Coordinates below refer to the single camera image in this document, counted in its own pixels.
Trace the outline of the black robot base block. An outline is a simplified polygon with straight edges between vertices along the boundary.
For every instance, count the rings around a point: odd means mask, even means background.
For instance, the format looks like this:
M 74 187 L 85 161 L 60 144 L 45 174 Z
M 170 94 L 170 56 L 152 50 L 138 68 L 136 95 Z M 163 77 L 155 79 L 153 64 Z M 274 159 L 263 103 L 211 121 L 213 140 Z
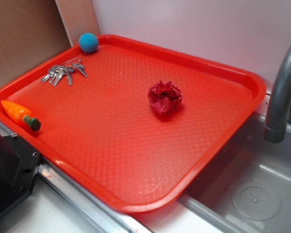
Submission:
M 40 161 L 21 136 L 0 135 L 0 218 L 31 195 Z

